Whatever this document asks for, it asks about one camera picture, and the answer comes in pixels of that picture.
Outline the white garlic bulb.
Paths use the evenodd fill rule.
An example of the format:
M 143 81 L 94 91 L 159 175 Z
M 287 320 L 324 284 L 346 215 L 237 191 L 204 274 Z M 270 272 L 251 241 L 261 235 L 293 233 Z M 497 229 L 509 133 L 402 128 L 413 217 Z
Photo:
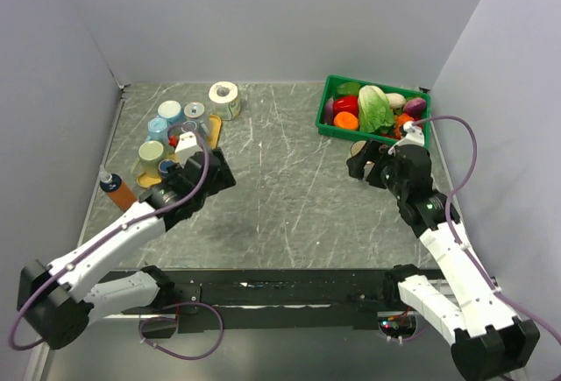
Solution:
M 391 109 L 402 109 L 407 102 L 406 98 L 398 93 L 386 93 L 386 98 Z

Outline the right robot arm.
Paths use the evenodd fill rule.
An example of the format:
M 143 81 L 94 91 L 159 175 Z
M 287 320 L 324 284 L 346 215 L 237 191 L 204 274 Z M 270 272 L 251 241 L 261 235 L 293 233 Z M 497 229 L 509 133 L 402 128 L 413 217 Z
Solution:
M 479 271 L 467 240 L 456 242 L 464 226 L 432 179 L 430 153 L 423 145 L 387 148 L 359 142 L 346 161 L 357 180 L 388 190 L 401 219 L 435 259 L 454 296 L 449 300 L 414 265 L 387 272 L 383 300 L 392 309 L 412 307 L 451 347 L 452 360 L 466 380 L 489 380 L 523 368 L 540 332 L 498 298 L 498 287 Z

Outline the yellow tray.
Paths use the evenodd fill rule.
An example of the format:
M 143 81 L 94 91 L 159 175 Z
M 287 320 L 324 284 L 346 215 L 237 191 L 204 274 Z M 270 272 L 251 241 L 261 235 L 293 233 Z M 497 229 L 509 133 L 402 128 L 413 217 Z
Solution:
M 136 177 L 137 184 L 142 188 L 149 188 L 160 183 L 163 175 L 167 175 L 167 169 L 178 163 L 175 150 L 179 144 L 180 135 L 187 132 L 187 128 L 195 128 L 203 136 L 204 141 L 210 149 L 217 148 L 222 120 L 216 115 L 209 116 L 208 124 L 191 125 L 191 119 L 182 123 L 177 129 L 173 129 L 170 136 L 167 135 L 168 127 L 160 125 L 162 118 L 154 118 L 149 125 L 153 128 L 161 127 L 161 131 L 155 139 L 148 138 L 138 149 L 138 156 L 131 167 L 131 175 Z

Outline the dark blue mug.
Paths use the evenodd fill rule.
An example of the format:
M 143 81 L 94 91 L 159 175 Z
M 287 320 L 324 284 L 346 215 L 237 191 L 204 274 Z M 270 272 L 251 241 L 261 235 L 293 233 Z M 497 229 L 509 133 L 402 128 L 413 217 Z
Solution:
M 161 178 L 166 178 L 173 170 L 175 162 L 172 159 L 163 159 L 158 164 L 158 173 Z

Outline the orange pumpkin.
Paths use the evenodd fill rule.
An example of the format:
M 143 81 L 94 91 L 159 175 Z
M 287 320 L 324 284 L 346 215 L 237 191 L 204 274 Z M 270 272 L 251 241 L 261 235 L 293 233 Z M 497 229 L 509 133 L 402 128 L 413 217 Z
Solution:
M 408 122 L 414 122 L 415 119 L 408 115 L 407 113 L 402 113 L 399 116 L 394 117 L 395 124 L 394 124 L 394 135 L 397 139 L 401 139 L 401 127 Z

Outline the light blue faceted mug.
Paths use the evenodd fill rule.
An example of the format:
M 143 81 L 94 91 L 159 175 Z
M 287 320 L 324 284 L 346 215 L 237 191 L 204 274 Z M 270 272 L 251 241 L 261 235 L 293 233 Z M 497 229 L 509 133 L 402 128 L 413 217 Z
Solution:
M 166 145 L 168 143 L 169 122 L 159 116 L 150 120 L 147 124 L 146 141 L 159 141 Z

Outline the cream beige mug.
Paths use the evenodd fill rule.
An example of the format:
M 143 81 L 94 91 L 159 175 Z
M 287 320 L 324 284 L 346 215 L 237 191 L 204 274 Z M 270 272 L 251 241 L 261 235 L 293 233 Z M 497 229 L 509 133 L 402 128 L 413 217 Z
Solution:
M 347 159 L 347 162 L 353 164 L 364 163 L 365 165 L 371 165 L 373 161 L 367 153 L 371 144 L 371 140 L 360 140 L 353 143 L 350 149 L 351 156 Z

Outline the light green mug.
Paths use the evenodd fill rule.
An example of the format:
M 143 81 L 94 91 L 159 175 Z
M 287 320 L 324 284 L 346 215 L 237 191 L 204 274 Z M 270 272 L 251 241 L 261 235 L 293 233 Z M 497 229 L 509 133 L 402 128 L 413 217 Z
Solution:
M 138 148 L 138 154 L 131 166 L 131 175 L 139 177 L 146 175 L 150 178 L 158 178 L 159 163 L 167 156 L 165 146 L 158 140 L 144 142 Z

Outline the orange tomato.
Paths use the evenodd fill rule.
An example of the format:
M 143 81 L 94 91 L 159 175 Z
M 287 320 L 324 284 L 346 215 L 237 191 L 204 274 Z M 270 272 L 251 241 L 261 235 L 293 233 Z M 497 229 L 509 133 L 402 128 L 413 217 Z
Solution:
M 339 129 L 357 131 L 359 129 L 359 120 L 351 112 L 341 111 L 334 116 L 333 125 Z

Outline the green plastic crate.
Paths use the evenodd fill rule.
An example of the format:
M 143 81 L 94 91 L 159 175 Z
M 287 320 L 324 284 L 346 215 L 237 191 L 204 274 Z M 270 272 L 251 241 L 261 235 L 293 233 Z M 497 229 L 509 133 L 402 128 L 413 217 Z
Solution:
M 383 85 L 383 84 L 379 84 L 379 83 L 373 83 L 373 82 L 369 82 L 369 81 L 361 81 L 361 80 L 356 80 L 356 79 L 332 74 L 332 75 L 328 76 L 326 81 L 325 81 L 322 100 L 320 101 L 320 106 L 319 106 L 319 109 L 318 109 L 318 112 L 317 112 L 317 115 L 316 115 L 316 127 L 318 129 L 318 133 L 321 134 L 321 135 L 332 137 L 332 138 L 340 138 L 340 139 L 344 139 L 344 140 L 348 140 L 348 141 L 352 141 L 352 142 L 372 139 L 372 140 L 375 140 L 375 141 L 377 141 L 379 143 L 382 143 L 384 145 L 394 145 L 399 140 L 394 135 L 394 126 L 391 128 L 391 130 L 388 133 L 374 134 L 374 133 L 365 133 L 365 132 L 361 131 L 360 129 L 358 129 L 357 131 L 348 131 L 348 130 L 344 130 L 344 129 L 339 129 L 339 128 L 335 127 L 334 125 L 329 126 L 329 125 L 325 125 L 323 123 L 323 107 L 324 107 L 324 104 L 326 103 L 326 101 L 329 98 L 333 98 L 334 101 L 338 99 L 337 97 L 335 97 L 336 86 L 338 86 L 339 84 L 344 83 L 346 81 L 357 81 L 357 82 L 360 83 L 361 88 L 363 88 L 364 86 L 367 86 L 367 85 L 375 85 L 375 86 L 378 86 L 385 94 L 386 93 L 398 93 L 398 94 L 403 95 L 406 98 L 406 100 L 414 98 L 414 97 L 421 97 L 421 98 L 423 98 L 427 101 L 428 106 L 427 106 L 427 109 L 422 116 L 414 117 L 414 119 L 415 120 L 420 120 L 420 119 L 424 119 L 424 118 L 426 118 L 430 115 L 431 99 L 430 99 L 430 95 L 425 93 L 425 92 L 418 91 L 418 90 L 413 90 L 413 89 L 407 89 L 407 88 L 397 88 L 397 87 L 392 87 L 392 86 Z M 399 116 L 400 114 L 404 113 L 403 108 L 402 109 L 392 109 L 392 111 L 394 112 L 394 116 Z

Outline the purple eggplant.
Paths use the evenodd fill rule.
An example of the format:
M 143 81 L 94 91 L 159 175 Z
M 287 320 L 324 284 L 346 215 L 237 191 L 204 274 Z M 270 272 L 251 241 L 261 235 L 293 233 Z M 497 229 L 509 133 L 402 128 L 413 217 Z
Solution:
M 323 123 L 332 126 L 334 120 L 334 99 L 329 98 L 323 107 Z

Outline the grey mug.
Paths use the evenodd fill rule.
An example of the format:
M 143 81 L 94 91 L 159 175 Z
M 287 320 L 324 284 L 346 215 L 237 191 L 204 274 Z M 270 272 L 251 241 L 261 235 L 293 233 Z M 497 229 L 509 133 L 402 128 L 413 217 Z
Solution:
M 188 120 L 198 123 L 199 132 L 206 138 L 210 136 L 211 125 L 209 113 L 201 102 L 190 102 L 184 108 L 184 115 Z

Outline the green bell pepper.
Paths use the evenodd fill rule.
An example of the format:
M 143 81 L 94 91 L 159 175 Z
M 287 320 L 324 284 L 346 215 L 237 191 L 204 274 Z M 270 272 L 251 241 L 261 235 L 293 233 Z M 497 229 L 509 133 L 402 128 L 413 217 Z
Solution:
M 344 96 L 358 96 L 361 85 L 357 81 L 346 81 L 336 86 L 335 97 L 340 98 Z

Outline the white blue mug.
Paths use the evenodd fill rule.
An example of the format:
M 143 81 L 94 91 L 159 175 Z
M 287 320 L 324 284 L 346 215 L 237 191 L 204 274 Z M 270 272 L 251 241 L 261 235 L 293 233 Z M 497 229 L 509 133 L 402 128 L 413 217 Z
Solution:
M 157 114 L 166 120 L 169 125 L 182 123 L 185 120 L 183 107 L 176 100 L 162 102 L 157 109 Z

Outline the red bell pepper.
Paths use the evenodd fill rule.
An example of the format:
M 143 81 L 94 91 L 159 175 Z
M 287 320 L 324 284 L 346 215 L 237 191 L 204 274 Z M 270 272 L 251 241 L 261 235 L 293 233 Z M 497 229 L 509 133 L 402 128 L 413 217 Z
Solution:
M 359 117 L 359 101 L 356 95 L 346 95 L 338 98 L 333 103 L 333 112 L 336 116 L 341 112 L 348 112 Z

